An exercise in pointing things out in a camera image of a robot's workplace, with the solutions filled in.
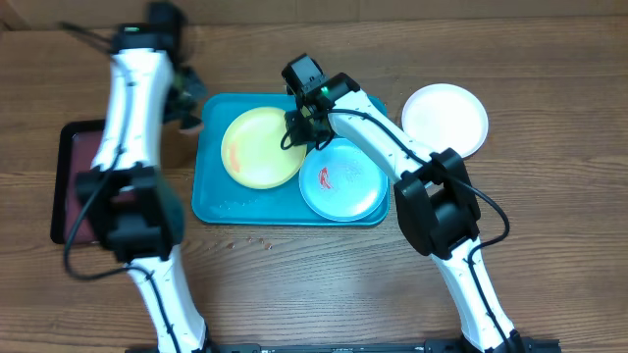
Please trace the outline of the white plastic plate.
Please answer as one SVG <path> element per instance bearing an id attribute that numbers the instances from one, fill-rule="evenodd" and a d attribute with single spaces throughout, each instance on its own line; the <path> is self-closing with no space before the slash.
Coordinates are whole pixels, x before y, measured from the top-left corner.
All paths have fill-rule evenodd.
<path id="1" fill-rule="evenodd" d="M 401 112 L 402 129 L 436 152 L 452 148 L 461 157 L 476 153 L 489 132 L 482 102 L 470 91 L 435 83 L 414 92 Z"/>

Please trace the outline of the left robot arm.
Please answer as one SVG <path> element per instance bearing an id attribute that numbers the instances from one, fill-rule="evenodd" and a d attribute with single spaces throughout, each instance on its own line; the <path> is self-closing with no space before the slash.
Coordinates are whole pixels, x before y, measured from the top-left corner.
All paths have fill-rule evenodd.
<path id="1" fill-rule="evenodd" d="M 99 148 L 90 168 L 79 173 L 81 205 L 66 240 L 63 263 L 73 278 L 93 281 L 105 273 L 72 268 L 71 247 L 83 222 L 100 246 L 113 253 L 136 285 L 155 327 L 157 352 L 209 352 L 212 340 L 193 302 L 183 269 L 183 204 L 161 170 L 164 124 L 196 129 L 192 113 L 207 93 L 186 64 L 186 17 L 169 1 L 152 1 L 142 23 L 121 24 L 107 39 L 111 90 Z"/>

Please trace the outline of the yellow-green plastic plate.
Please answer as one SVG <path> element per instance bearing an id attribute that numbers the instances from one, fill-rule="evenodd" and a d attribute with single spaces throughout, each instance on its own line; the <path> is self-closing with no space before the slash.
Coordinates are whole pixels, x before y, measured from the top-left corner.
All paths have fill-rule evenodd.
<path id="1" fill-rule="evenodd" d="M 237 183 L 252 189 L 270 189 L 299 172 L 307 147 L 281 148 L 287 132 L 285 113 L 275 107 L 255 108 L 229 125 L 221 144 L 221 158 Z"/>

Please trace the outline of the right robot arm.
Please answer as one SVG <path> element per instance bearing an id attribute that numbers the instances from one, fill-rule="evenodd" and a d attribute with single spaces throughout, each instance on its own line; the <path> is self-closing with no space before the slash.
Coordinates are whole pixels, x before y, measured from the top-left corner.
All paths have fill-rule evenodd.
<path id="1" fill-rule="evenodd" d="M 466 352 L 523 352 L 526 347 L 501 309 L 481 250 L 478 202 L 462 158 L 452 149 L 432 152 L 374 107 L 357 82 L 313 71 L 282 72 L 296 102 L 288 113 L 292 144 L 326 147 L 348 139 L 392 181 L 399 228 L 420 254 L 437 265 L 461 321 Z"/>

